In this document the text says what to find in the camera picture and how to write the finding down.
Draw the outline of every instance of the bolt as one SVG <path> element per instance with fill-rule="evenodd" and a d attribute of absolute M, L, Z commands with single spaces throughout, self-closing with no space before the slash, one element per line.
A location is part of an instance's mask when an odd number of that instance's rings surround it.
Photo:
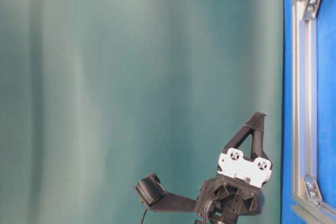
<path fill-rule="evenodd" d="M 310 189 L 314 187 L 314 185 L 310 182 L 307 182 L 306 184 L 307 184 L 308 188 L 310 188 Z"/>
<path fill-rule="evenodd" d="M 316 3 L 316 0 L 309 0 L 309 5 L 314 5 Z"/>
<path fill-rule="evenodd" d="M 314 10 L 314 7 L 311 5 L 307 7 L 307 12 L 311 13 Z"/>

